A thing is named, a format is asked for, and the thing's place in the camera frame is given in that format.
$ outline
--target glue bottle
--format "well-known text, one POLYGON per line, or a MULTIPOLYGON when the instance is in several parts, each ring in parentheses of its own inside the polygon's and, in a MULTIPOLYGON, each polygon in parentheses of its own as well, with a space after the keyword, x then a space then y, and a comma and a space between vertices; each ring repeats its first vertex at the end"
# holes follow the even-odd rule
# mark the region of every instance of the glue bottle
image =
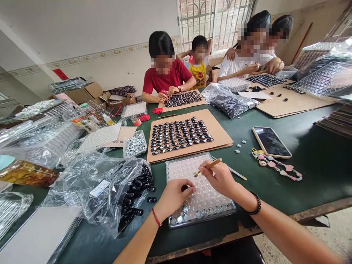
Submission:
POLYGON ((103 114, 103 118, 108 125, 115 125, 115 122, 106 114, 103 114))

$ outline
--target phone screen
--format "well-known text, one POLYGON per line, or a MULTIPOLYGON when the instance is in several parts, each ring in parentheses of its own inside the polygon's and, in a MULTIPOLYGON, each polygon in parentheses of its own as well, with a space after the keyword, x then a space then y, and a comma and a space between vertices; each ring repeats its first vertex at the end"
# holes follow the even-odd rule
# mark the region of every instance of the phone screen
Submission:
POLYGON ((263 144, 267 153, 272 155, 288 156, 291 154, 281 143, 279 138, 276 136, 271 128, 254 127, 261 143, 263 144))

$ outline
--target green table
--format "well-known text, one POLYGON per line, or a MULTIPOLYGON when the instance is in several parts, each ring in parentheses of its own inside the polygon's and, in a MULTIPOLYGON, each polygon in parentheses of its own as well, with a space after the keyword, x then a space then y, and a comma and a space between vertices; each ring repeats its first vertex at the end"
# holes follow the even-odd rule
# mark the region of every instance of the green table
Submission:
MULTIPOLYGON (((149 138, 151 121, 157 119, 152 113, 156 104, 149 104, 150 121, 143 122, 140 129, 149 138)), ((260 198, 296 221, 306 220, 325 213, 352 206, 352 165, 347 153, 352 149, 352 141, 313 125, 323 116, 329 115, 336 106, 273 119, 257 109, 241 115, 241 119, 229 119, 216 108, 201 105, 167 112, 184 114, 208 108, 236 142, 241 138, 240 154, 222 148, 211 151, 216 158, 222 158, 234 170, 248 178, 235 176, 235 180, 247 189, 256 192, 260 198), (252 148, 259 149, 251 129, 254 126, 273 128, 291 151, 289 164, 303 174, 301 182, 293 182, 272 169, 263 168, 252 157, 252 148)), ((122 157, 122 150, 108 153, 112 157, 122 157)), ((155 193, 159 198, 166 185, 165 162, 152 164, 155 193)), ((136 233, 152 209, 153 204, 142 204, 144 215, 135 217, 126 231, 117 239, 105 233, 100 225, 82 221, 67 247, 59 258, 59 263, 102 263, 110 264, 136 233)), ((247 235, 261 232, 255 222, 238 206, 235 215, 196 224, 178 230, 170 230, 167 222, 159 229, 149 252, 148 262, 160 262, 182 256, 204 248, 219 245, 247 235)))

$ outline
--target wooden table edge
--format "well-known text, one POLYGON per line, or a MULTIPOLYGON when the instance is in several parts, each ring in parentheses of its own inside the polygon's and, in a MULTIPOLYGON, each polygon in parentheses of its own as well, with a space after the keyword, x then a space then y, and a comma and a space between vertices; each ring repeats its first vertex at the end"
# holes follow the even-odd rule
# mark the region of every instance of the wooden table edge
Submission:
MULTIPOLYGON (((291 215, 290 217, 295 220, 296 222, 303 223, 304 221, 322 216, 322 215, 327 215, 329 213, 333 213, 336 211, 340 211, 346 208, 352 207, 352 197, 346 198, 346 199, 341 199, 337 200, 334 202, 330 203, 325 203, 323 205, 319 205, 316 207, 313 207, 311 209, 296 213, 291 215)), ((219 246, 221 244, 225 244, 240 238, 248 237, 248 236, 254 236, 257 234, 262 233, 262 230, 258 227, 255 226, 253 228, 246 229, 243 227, 243 225, 238 222, 238 232, 232 233, 229 235, 226 235, 223 238, 218 238, 218 239, 213 239, 210 241, 207 241, 202 244, 198 244, 192 247, 188 247, 185 249, 181 249, 175 252, 171 252, 166 255, 162 256, 156 256, 156 257, 149 257, 146 261, 147 264, 154 264, 154 263, 160 263, 163 261, 167 261, 170 259, 174 259, 177 257, 181 257, 187 254, 195 253, 207 248, 212 248, 215 246, 219 246)))

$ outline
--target red t-shirt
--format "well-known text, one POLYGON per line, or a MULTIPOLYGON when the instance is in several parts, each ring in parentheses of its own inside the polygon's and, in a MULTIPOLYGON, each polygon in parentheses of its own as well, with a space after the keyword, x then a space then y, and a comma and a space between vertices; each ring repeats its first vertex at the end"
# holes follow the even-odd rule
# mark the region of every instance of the red t-shirt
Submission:
POLYGON ((178 87, 192 78, 192 73, 179 60, 172 63, 169 74, 158 74, 155 68, 150 68, 144 76, 143 92, 151 94, 153 88, 160 93, 161 90, 169 90, 170 86, 178 87))

